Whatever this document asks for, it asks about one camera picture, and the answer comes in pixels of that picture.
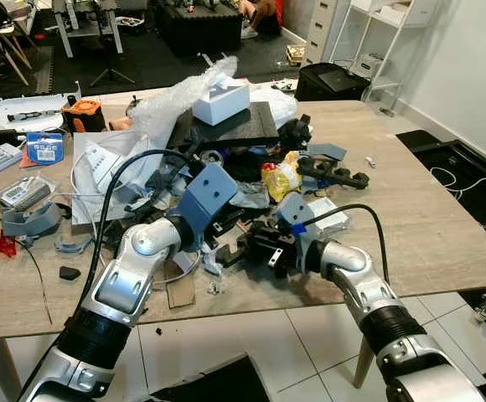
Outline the black floor mat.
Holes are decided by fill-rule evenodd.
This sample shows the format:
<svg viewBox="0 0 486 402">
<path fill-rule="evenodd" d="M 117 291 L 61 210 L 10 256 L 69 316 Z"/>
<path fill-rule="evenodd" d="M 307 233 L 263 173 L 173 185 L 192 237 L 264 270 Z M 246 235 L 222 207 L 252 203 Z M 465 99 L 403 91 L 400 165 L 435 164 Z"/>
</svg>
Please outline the black floor mat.
<svg viewBox="0 0 486 402">
<path fill-rule="evenodd" d="M 486 157 L 460 139 L 442 142 L 428 131 L 402 131 L 396 138 L 486 233 Z"/>
</svg>

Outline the black round gear part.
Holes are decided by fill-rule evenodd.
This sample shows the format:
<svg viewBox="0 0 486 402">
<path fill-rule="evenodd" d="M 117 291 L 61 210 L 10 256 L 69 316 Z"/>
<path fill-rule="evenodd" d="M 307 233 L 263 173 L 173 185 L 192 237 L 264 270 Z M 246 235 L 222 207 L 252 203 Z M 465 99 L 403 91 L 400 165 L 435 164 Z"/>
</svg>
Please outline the black round gear part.
<svg viewBox="0 0 486 402">
<path fill-rule="evenodd" d="M 305 151 L 312 139 L 311 116 L 301 115 L 282 124 L 277 130 L 280 148 L 284 151 Z"/>
</svg>

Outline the seated person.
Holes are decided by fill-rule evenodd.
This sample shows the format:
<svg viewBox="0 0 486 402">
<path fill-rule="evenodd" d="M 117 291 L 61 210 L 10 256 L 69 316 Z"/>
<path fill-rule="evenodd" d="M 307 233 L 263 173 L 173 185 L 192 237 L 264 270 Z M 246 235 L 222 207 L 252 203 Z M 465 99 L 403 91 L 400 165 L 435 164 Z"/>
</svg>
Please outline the seated person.
<svg viewBox="0 0 486 402">
<path fill-rule="evenodd" d="M 277 37 L 281 34 L 277 0 L 239 0 L 238 11 L 246 17 L 240 30 L 241 39 L 253 39 L 259 35 Z"/>
</svg>

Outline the small yellow box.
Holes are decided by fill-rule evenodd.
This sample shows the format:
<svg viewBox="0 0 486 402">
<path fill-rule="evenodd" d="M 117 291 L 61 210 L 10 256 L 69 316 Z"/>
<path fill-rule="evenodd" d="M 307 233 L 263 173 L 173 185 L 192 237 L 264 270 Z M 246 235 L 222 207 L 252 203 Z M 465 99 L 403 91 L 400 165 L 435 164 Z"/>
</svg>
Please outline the small yellow box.
<svg viewBox="0 0 486 402">
<path fill-rule="evenodd" d="M 302 65 L 307 60 L 307 46 L 303 44 L 289 44 L 285 51 L 286 59 L 291 65 Z"/>
</svg>

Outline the white cardboard box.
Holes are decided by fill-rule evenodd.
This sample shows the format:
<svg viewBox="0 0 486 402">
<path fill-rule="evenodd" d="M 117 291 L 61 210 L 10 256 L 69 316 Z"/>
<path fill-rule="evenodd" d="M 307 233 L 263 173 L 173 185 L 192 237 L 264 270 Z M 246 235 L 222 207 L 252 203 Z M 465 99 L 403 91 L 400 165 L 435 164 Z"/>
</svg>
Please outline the white cardboard box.
<svg viewBox="0 0 486 402">
<path fill-rule="evenodd" d="M 192 106 L 192 114 L 199 121 L 216 126 L 250 104 L 250 85 L 228 76 L 214 80 Z"/>
</svg>

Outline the black equipment case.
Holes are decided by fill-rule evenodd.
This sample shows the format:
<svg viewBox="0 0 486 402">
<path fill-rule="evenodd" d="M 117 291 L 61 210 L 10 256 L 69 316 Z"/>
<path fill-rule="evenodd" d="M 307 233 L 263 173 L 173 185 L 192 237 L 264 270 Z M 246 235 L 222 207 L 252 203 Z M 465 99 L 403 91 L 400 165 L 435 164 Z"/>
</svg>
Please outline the black equipment case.
<svg viewBox="0 0 486 402">
<path fill-rule="evenodd" d="M 196 5 L 192 13 L 171 0 L 151 3 L 159 38 L 178 56 L 220 53 L 240 48 L 243 15 L 236 8 L 219 5 L 209 10 Z"/>
</svg>

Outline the small black plastic piece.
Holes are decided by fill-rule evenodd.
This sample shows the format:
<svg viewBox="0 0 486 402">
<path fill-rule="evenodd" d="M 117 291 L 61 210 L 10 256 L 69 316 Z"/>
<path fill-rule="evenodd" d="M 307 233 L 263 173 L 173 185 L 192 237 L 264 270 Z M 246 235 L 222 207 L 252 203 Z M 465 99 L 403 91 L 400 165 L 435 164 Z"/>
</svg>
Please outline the small black plastic piece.
<svg viewBox="0 0 486 402">
<path fill-rule="evenodd" d="M 70 265 L 60 265 L 58 270 L 58 277 L 62 281 L 74 282 L 75 280 L 81 278 L 83 275 L 82 271 L 78 271 L 76 268 L 71 268 Z"/>
</svg>

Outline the grey flat printed part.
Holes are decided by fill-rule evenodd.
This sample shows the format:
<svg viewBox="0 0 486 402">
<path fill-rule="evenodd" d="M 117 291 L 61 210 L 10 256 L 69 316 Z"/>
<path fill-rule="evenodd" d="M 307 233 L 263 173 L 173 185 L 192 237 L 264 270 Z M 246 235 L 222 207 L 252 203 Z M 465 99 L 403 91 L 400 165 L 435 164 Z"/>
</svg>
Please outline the grey flat printed part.
<svg viewBox="0 0 486 402">
<path fill-rule="evenodd" d="M 321 156 L 335 161 L 343 161 L 346 153 L 342 147 L 332 144 L 309 144 L 307 149 L 309 156 Z"/>
</svg>

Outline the black bin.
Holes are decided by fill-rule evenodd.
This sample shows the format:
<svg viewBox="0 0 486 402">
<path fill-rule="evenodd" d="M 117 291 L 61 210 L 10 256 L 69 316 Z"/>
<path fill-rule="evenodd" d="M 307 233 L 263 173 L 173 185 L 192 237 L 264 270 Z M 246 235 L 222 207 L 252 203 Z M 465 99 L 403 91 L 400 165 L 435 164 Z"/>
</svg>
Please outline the black bin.
<svg viewBox="0 0 486 402">
<path fill-rule="evenodd" d="M 370 81 L 336 64 L 309 64 L 299 70 L 294 97 L 300 102 L 360 100 Z"/>
</svg>

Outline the brown cardboard piece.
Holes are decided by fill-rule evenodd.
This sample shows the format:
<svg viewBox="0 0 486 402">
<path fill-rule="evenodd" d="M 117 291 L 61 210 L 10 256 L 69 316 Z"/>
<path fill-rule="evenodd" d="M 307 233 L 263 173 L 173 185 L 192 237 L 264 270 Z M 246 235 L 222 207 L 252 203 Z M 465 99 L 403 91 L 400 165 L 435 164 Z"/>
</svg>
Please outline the brown cardboard piece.
<svg viewBox="0 0 486 402">
<path fill-rule="evenodd" d="M 171 265 L 166 269 L 166 279 L 171 279 L 165 285 L 170 309 L 181 309 L 196 302 L 193 272 L 184 273 L 177 265 Z"/>
</svg>

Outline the yellow snack packet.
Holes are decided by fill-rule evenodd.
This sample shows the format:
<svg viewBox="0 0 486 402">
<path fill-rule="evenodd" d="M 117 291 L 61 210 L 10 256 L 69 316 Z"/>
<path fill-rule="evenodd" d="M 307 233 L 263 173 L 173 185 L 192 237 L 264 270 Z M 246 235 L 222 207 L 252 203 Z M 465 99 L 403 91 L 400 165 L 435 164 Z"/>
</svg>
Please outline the yellow snack packet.
<svg viewBox="0 0 486 402">
<path fill-rule="evenodd" d="M 260 176 L 270 198 L 280 203 L 289 193 L 297 191 L 302 185 L 299 168 L 299 152 L 289 151 L 281 163 L 263 163 Z"/>
</svg>

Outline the blue label card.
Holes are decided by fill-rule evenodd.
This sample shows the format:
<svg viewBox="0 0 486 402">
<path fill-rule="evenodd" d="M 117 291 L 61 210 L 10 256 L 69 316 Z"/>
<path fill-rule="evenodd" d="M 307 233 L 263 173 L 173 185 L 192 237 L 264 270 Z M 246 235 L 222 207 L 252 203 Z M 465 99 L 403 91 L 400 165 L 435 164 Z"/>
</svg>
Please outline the blue label card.
<svg viewBox="0 0 486 402">
<path fill-rule="evenodd" d="M 29 131 L 25 134 L 23 160 L 29 166 L 48 166 L 65 157 L 65 137 L 55 131 Z"/>
</svg>

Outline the dark grey foam board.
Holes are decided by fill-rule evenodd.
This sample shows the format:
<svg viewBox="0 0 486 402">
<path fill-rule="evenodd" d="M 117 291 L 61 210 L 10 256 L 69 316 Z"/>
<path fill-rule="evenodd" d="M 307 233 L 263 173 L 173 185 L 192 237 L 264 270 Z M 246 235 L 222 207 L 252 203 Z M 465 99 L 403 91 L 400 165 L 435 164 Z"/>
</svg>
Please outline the dark grey foam board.
<svg viewBox="0 0 486 402">
<path fill-rule="evenodd" d="M 267 102 L 251 102 L 247 110 L 236 112 L 219 124 L 208 124 L 192 111 L 178 116 L 170 135 L 167 149 L 186 153 L 194 142 L 194 132 L 198 133 L 196 152 L 223 148 L 274 146 L 280 141 L 277 124 Z"/>
</svg>

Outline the clear bag with device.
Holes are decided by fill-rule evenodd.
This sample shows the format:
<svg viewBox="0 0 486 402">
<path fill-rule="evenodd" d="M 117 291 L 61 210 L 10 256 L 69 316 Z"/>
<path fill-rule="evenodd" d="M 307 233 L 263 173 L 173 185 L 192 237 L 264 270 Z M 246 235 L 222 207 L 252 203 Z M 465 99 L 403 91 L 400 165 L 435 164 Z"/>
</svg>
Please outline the clear bag with device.
<svg viewBox="0 0 486 402">
<path fill-rule="evenodd" d="M 58 187 L 41 175 L 26 176 L 0 190 L 0 204 L 8 209 L 24 211 L 47 198 Z"/>
</svg>

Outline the light wooden table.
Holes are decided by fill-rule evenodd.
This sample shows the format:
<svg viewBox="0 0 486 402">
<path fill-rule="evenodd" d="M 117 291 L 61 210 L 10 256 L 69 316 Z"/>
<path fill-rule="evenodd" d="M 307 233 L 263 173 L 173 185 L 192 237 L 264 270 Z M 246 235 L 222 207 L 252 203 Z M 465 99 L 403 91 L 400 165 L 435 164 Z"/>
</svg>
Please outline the light wooden table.
<svg viewBox="0 0 486 402">
<path fill-rule="evenodd" d="M 341 188 L 335 204 L 367 204 L 387 241 L 392 290 L 401 297 L 486 287 L 486 230 L 388 129 L 387 116 L 357 100 L 301 102 L 313 139 L 347 151 L 345 164 L 370 176 L 365 190 Z M 85 271 L 87 254 L 60 254 L 52 236 L 31 251 L 0 257 L 0 340 L 25 380 L 77 303 L 81 280 L 59 278 L 61 265 Z M 271 392 L 316 385 L 328 370 L 346 378 L 360 348 L 334 284 L 309 276 L 277 282 L 235 268 L 223 291 L 194 276 L 196 302 L 171 310 L 152 295 L 121 353 L 108 399 L 150 394 L 241 353 L 250 353 Z"/>
</svg>

